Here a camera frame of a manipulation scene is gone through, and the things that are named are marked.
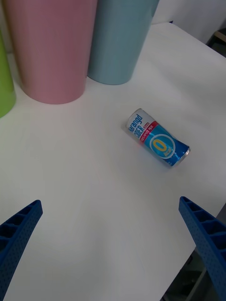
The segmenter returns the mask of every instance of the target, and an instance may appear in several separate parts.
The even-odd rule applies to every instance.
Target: green cylinder
[[[16,94],[0,31],[0,118],[12,109],[15,102]]]

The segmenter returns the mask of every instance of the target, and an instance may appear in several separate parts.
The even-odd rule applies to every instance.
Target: can
[[[179,164],[190,152],[189,146],[177,140],[142,109],[130,116],[126,128],[170,166]]]

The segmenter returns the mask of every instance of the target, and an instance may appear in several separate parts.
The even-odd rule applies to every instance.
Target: pink cylinder
[[[43,103],[85,89],[97,0],[4,0],[22,88]]]

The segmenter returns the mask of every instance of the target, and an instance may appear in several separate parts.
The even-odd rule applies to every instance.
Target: energy drink can
[[[177,140],[142,109],[132,114],[126,128],[170,166],[179,164],[190,152],[189,146]]]

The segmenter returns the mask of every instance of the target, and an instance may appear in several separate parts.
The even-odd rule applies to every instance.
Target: light blue container
[[[159,0],[99,0],[88,76],[120,85],[130,80]]]

